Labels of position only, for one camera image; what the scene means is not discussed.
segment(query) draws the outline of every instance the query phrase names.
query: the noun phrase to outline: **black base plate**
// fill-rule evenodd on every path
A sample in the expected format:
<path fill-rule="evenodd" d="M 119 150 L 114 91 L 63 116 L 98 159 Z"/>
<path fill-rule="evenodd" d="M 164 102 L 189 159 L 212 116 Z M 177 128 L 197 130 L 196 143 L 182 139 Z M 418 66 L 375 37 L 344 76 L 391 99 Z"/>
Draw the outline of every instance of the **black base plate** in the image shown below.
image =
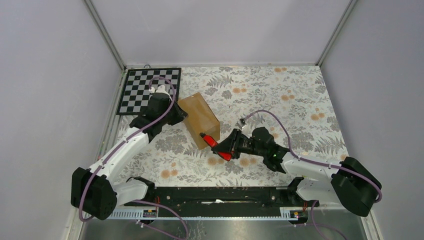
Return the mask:
<path fill-rule="evenodd" d="M 156 187 L 154 198 L 181 217 L 280 217 L 280 207 L 304 206 L 286 187 Z M 221 200 L 225 203 L 214 203 Z M 129 202 L 125 206 L 144 206 Z M 159 211 L 158 217 L 174 217 Z"/>

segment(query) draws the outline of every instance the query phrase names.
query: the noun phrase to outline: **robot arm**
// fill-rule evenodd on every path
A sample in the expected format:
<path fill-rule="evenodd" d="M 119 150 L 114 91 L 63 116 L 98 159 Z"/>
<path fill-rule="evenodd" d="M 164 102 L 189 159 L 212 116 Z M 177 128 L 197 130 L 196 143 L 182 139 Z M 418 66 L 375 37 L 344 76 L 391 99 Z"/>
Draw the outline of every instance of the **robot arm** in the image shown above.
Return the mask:
<path fill-rule="evenodd" d="M 245 124 L 243 119 L 240 121 L 242 125 Z M 303 176 L 296 177 L 289 188 L 304 201 L 319 200 L 321 203 L 341 204 L 358 216 L 368 215 L 378 196 L 376 189 L 356 175 L 337 169 L 337 166 L 361 174 L 380 189 L 382 187 L 380 182 L 352 157 L 347 157 L 344 161 L 307 157 L 326 166 L 299 160 L 288 148 L 276 144 L 274 137 L 265 127 L 255 128 L 252 137 L 247 137 L 240 129 L 235 128 L 220 143 L 208 135 L 201 134 L 201 136 L 214 153 L 227 161 L 238 159 L 241 153 L 256 155 L 263 157 L 262 162 L 271 171 Z"/>
<path fill-rule="evenodd" d="M 111 150 L 88 169 L 79 167 L 74 171 L 71 188 L 71 204 L 74 207 L 80 206 L 83 190 L 89 178 L 99 167 L 101 169 L 96 173 L 87 190 L 82 206 L 84 212 L 104 220 L 116 206 L 148 197 L 149 190 L 154 188 L 155 185 L 141 177 L 132 178 L 125 183 L 113 184 L 132 157 L 162 131 L 163 125 L 175 125 L 187 117 L 187 113 L 174 102 L 171 110 L 164 118 L 134 135 L 141 128 L 161 116 L 170 104 L 171 97 L 165 91 L 165 86 L 162 85 L 151 95 L 145 111 L 129 124 L 130 128 Z"/>

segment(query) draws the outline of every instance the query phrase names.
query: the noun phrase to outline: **red object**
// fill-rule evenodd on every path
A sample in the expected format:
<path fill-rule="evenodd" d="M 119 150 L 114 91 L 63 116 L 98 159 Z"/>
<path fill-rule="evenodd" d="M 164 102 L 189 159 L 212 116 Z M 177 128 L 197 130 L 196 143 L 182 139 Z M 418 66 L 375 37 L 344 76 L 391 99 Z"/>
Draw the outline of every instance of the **red object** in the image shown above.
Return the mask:
<path fill-rule="evenodd" d="M 213 148 L 216 145 L 218 145 L 217 141 L 215 141 L 215 139 L 209 135 L 206 135 L 204 133 L 201 133 L 200 136 L 203 138 L 203 140 L 207 143 L 207 145 L 209 145 L 209 147 Z M 230 153 L 226 153 L 226 152 L 216 152 L 216 154 L 218 156 L 220 156 L 221 158 L 223 158 L 225 161 L 230 161 L 232 158 L 232 155 Z"/>

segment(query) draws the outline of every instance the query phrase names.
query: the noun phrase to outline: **table surface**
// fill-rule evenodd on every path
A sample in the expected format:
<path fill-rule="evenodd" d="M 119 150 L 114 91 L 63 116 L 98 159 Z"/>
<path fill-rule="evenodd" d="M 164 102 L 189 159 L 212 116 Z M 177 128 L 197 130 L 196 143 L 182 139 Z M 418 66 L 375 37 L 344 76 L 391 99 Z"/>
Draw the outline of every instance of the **table surface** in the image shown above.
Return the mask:
<path fill-rule="evenodd" d="M 220 121 L 221 140 L 236 128 L 238 119 L 265 109 L 287 128 L 296 152 L 335 160 L 348 154 L 318 66 L 182 68 L 180 99 L 197 92 Z M 121 118 L 115 141 L 134 118 Z M 267 113 L 255 114 L 247 123 L 250 131 L 266 127 L 278 144 L 287 146 L 283 130 Z M 162 187 L 287 186 L 295 177 L 269 170 L 258 156 L 242 154 L 226 162 L 209 147 L 199 150 L 183 123 L 164 126 L 117 182 L 137 176 Z"/>

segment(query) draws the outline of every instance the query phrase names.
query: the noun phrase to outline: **white wall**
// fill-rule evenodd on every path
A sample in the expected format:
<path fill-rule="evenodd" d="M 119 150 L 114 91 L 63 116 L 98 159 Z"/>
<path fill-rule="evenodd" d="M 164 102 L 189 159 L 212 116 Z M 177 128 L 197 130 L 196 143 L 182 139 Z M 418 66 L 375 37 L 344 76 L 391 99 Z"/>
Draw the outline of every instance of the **white wall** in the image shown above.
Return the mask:
<path fill-rule="evenodd" d="M 0 1 L 0 239 L 57 240 L 120 69 L 81 0 Z"/>
<path fill-rule="evenodd" d="M 349 154 L 382 183 L 384 240 L 423 239 L 424 1 L 362 0 L 322 73 Z"/>
<path fill-rule="evenodd" d="M 128 65 L 315 63 L 349 0 L 93 0 Z"/>

